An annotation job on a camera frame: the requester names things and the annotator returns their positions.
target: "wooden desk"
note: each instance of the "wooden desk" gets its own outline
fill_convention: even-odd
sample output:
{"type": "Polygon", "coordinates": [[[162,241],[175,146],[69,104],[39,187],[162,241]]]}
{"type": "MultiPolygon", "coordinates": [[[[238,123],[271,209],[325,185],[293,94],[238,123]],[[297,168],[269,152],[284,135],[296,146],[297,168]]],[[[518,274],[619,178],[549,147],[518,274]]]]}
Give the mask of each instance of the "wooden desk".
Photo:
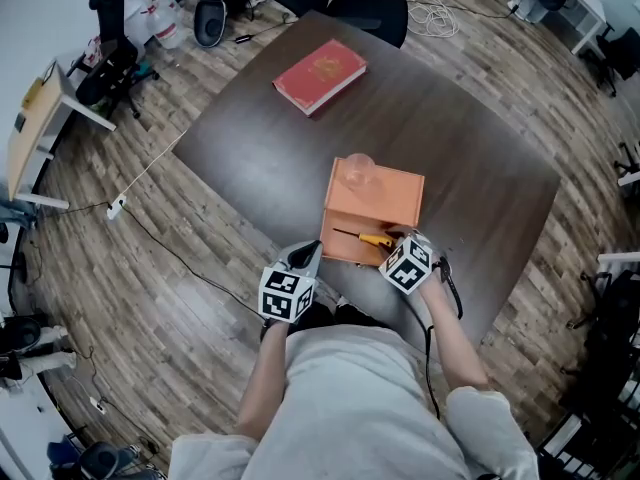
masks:
{"type": "MultiPolygon", "coordinates": [[[[462,325],[478,343],[529,259],[559,177],[450,80],[370,34],[309,13],[225,87],[174,149],[281,246],[318,238],[333,159],[354,152],[425,176],[420,229],[446,251],[462,325]],[[369,72],[307,118],[271,81],[331,38],[365,58],[369,72]]],[[[325,260],[320,275],[424,348],[377,270],[325,260]]]]}
{"type": "Polygon", "coordinates": [[[50,160],[53,159],[53,155],[46,149],[40,148],[38,143],[61,105],[71,107],[109,130],[116,129],[116,125],[111,121],[107,121],[76,100],[74,93],[71,83],[62,74],[60,67],[56,63],[51,77],[40,88],[29,108],[22,109],[22,114],[26,118],[22,130],[18,132],[14,128],[9,139],[9,154],[7,156],[9,200],[15,198],[57,208],[66,209],[69,207],[67,201],[18,192],[18,190],[20,189],[24,171],[34,152],[42,154],[50,160]]]}

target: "red book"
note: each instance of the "red book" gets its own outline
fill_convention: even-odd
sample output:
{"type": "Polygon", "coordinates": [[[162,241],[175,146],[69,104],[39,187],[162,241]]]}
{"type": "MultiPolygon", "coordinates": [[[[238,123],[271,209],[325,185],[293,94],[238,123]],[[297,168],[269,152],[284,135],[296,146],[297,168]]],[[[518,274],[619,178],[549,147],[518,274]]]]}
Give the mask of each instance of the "red book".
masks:
{"type": "Polygon", "coordinates": [[[367,70],[367,62],[335,39],[273,81],[278,92],[310,116],[367,70]]]}

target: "yellow screwdriver handle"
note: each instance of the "yellow screwdriver handle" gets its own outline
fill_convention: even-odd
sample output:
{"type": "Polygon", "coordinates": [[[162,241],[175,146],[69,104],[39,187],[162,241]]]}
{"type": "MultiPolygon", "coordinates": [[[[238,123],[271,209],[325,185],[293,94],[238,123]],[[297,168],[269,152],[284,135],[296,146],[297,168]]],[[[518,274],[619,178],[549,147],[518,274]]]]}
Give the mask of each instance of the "yellow screwdriver handle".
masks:
{"type": "Polygon", "coordinates": [[[364,233],[360,233],[358,235],[358,238],[360,239],[361,242],[366,242],[368,244],[371,245],[386,245],[387,247],[393,247],[393,239],[386,237],[386,236],[380,236],[380,235],[365,235],[364,233]]]}

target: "box lid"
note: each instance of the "box lid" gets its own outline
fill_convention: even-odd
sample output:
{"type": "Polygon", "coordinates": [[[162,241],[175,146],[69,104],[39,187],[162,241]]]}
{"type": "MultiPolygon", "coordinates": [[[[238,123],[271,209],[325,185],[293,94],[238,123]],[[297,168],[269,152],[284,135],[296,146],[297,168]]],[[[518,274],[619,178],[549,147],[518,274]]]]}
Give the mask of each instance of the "box lid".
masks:
{"type": "Polygon", "coordinates": [[[336,158],[325,208],[393,224],[416,227],[422,204],[424,176],[375,166],[373,179],[351,188],[344,181],[346,163],[336,158]]]}

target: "screwdriver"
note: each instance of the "screwdriver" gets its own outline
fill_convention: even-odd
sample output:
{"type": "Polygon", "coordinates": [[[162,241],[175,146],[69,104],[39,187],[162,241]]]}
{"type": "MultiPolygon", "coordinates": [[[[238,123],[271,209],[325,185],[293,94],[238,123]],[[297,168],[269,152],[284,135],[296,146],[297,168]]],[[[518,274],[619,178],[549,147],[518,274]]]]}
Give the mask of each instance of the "screwdriver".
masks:
{"type": "Polygon", "coordinates": [[[364,233],[352,233],[351,231],[345,231],[344,229],[333,228],[334,231],[338,231],[339,233],[344,233],[345,235],[355,236],[361,242],[366,242],[371,245],[386,245],[387,247],[393,247],[395,245],[395,241],[393,238],[388,236],[380,236],[380,235],[365,235],[364,233]]]}

